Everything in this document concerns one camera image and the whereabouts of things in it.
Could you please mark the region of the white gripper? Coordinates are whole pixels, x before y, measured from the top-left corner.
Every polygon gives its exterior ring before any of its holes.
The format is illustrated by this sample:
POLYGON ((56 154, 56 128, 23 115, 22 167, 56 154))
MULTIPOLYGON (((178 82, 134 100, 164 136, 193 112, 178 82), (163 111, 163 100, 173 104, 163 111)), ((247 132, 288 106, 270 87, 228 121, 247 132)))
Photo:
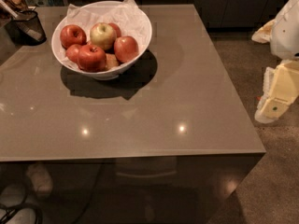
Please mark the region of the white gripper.
POLYGON ((299 0, 289 0, 276 17, 257 30, 251 39, 268 43, 273 55, 283 61, 267 67, 263 96, 254 118, 260 123, 278 120, 299 97, 299 0))

